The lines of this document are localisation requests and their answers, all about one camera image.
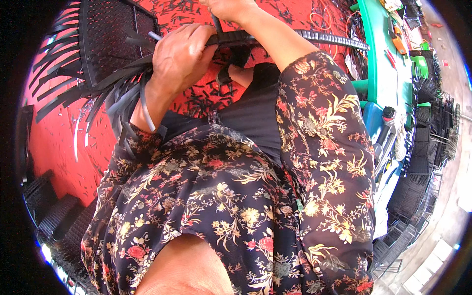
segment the woman's right hand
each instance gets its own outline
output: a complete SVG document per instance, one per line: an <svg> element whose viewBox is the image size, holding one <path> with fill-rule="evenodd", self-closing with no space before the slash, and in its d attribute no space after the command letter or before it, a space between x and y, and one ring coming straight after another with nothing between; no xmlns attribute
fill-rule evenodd
<svg viewBox="0 0 472 295"><path fill-rule="evenodd" d="M254 0L200 0L219 19L236 22L239 25L251 10L258 10Z"/></svg>

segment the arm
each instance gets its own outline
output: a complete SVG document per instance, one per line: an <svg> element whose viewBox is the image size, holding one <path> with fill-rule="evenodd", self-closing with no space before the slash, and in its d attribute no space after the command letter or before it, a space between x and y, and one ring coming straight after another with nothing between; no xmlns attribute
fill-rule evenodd
<svg viewBox="0 0 472 295"><path fill-rule="evenodd" d="M319 51L280 77L281 158L302 185L303 252L333 294L370 294L373 148L356 92Z"/></svg>
<svg viewBox="0 0 472 295"><path fill-rule="evenodd" d="M200 0L212 13L238 23L267 50L282 72L292 61L318 51L281 20L260 9L253 0Z"/></svg>
<svg viewBox="0 0 472 295"><path fill-rule="evenodd" d="M158 126L174 98L186 88L195 84L205 74L217 46L205 48L208 38L215 33L209 25L185 25L167 34L159 41L152 58L153 75L145 87L149 115ZM104 244L107 235L114 234L108 226L117 218L117 200L125 183L140 167L147 167L157 151L162 137L151 133L144 119L143 109L138 103L130 123L137 135L127 141L135 156L132 158L123 146L116 144L110 164L97 188L98 201L92 219L81 243L82 260L92 283L104 294L116 290L118 279L103 283L104 276L110 276L115 268L113 261L104 261L100 253L108 251Z"/></svg>

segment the black rattan furniture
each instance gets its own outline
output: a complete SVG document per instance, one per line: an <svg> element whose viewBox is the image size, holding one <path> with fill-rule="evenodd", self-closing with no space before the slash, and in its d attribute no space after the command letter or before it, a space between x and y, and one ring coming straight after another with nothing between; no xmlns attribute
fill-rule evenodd
<svg viewBox="0 0 472 295"><path fill-rule="evenodd" d="M51 176L52 170L48 170L23 188L25 204L36 227L41 223L51 206L58 200L56 192L49 181Z"/></svg>
<svg viewBox="0 0 472 295"><path fill-rule="evenodd" d="M77 197L67 194L48 211L38 229L48 241L58 241L67 232L82 208Z"/></svg>
<svg viewBox="0 0 472 295"><path fill-rule="evenodd" d="M95 290L91 284L87 271L81 259L81 241L92 221L97 206L94 199L70 226L64 237L51 248L53 260L67 273L75 284L81 284L82 289Z"/></svg>

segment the finger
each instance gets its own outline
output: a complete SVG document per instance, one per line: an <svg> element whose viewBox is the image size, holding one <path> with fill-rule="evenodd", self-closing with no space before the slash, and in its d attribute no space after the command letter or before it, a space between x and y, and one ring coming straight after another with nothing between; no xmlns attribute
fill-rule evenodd
<svg viewBox="0 0 472 295"><path fill-rule="evenodd" d="M202 25L188 38L190 42L191 53L198 54L203 52L205 44L211 35L216 34L216 29L211 25Z"/></svg>
<svg viewBox="0 0 472 295"><path fill-rule="evenodd" d="M195 32L195 30L197 30L201 26L202 26L202 24L193 23L193 24L189 25L188 27L186 27L182 31L182 33L185 34L187 36L187 38L190 38L190 36Z"/></svg>
<svg viewBox="0 0 472 295"><path fill-rule="evenodd" d="M211 35L216 34L216 28L211 25L202 25L198 27L194 33L190 36L190 41L195 42L202 46L206 44Z"/></svg>
<svg viewBox="0 0 472 295"><path fill-rule="evenodd" d="M181 32L181 31L185 30L185 28L187 28L189 25L190 25L190 24L185 24L185 25L183 25L183 26L181 26L181 27L175 29L174 31L170 32L170 33L167 34L167 35L170 35L170 34L177 34L177 33Z"/></svg>
<svg viewBox="0 0 472 295"><path fill-rule="evenodd" d="M203 50L202 59L201 59L201 63L203 66L208 67L208 65L211 62L211 59L213 58L213 55L215 55L215 51L217 48L218 48L218 45L215 44L215 45L208 46L207 48L205 48L205 50Z"/></svg>

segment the green chair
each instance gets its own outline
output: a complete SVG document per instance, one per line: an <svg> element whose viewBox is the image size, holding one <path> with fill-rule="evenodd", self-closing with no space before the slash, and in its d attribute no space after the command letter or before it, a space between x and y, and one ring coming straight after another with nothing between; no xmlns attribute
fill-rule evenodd
<svg viewBox="0 0 472 295"><path fill-rule="evenodd" d="M417 77L418 75L428 79L430 72L428 70L428 64L424 56L410 56L412 61L412 75Z"/></svg>

